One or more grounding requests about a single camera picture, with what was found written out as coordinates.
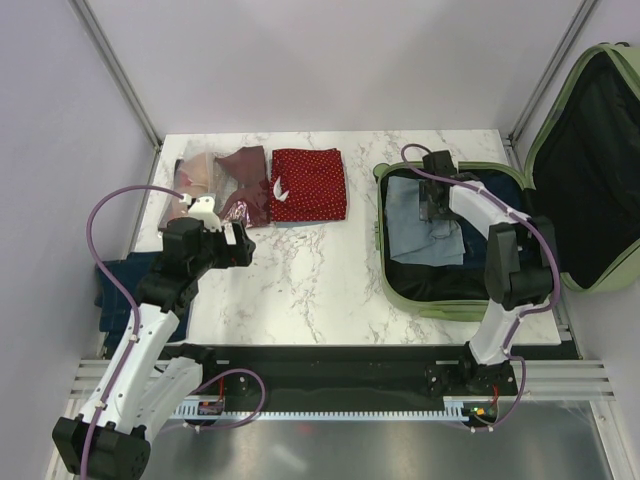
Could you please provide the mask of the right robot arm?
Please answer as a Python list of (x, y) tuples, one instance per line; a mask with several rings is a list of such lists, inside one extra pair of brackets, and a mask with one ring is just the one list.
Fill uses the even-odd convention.
[(455, 393), (514, 393), (511, 346), (524, 318), (542, 310), (557, 285), (551, 246), (554, 230), (544, 217), (526, 214), (495, 197), (474, 176), (458, 172), (447, 151), (423, 157), (421, 213), (428, 220), (460, 217), (486, 239), (484, 284), (489, 302), (474, 336), (451, 365), (426, 369), (433, 397)]

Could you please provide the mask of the light blue jeans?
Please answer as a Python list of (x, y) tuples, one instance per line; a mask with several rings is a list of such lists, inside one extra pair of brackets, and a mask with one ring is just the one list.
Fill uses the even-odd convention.
[(465, 246), (459, 223), (420, 218), (418, 180), (389, 178), (385, 215), (391, 260), (430, 267), (463, 264)]

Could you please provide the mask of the red polka dot garment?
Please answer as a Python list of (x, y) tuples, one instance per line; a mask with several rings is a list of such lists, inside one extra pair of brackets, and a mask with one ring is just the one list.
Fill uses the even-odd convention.
[(336, 148), (273, 150), (270, 183), (270, 210), (275, 223), (346, 219), (345, 170)]

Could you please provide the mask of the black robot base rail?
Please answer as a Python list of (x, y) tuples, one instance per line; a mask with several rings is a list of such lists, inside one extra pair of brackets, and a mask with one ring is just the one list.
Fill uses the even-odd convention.
[(465, 346), (213, 346), (167, 348), (203, 366), (205, 393), (226, 412), (360, 414), (440, 409), (447, 397), (503, 399), (512, 364), (478, 364)]

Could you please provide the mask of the dark blue jeans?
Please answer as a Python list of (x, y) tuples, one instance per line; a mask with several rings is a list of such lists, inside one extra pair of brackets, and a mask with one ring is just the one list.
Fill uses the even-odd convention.
[[(106, 261), (109, 272), (131, 293), (149, 271), (159, 252), (132, 252), (124, 260)], [(105, 334), (103, 347), (108, 355), (117, 348), (129, 322), (131, 306), (124, 294), (95, 267), (99, 293), (94, 304), (101, 309), (99, 331)]]
[[(467, 173), (476, 176), (494, 196), (504, 203), (524, 211), (522, 189), (511, 175), (495, 169), (471, 169), (467, 170)], [(460, 219), (458, 223), (465, 247), (463, 264), (460, 268), (483, 269), (486, 262), (485, 237), (466, 218)]]

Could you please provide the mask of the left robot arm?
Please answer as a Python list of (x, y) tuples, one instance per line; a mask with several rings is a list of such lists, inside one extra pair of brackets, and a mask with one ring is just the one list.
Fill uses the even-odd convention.
[(162, 250), (138, 283), (131, 317), (120, 344), (74, 418), (61, 417), (52, 432), (57, 452), (71, 474), (82, 479), (138, 479), (165, 422), (192, 392), (208, 393), (219, 369), (199, 357), (176, 357), (150, 378), (165, 344), (211, 269), (247, 267), (255, 244), (242, 223), (224, 228), (178, 218), (163, 231)]

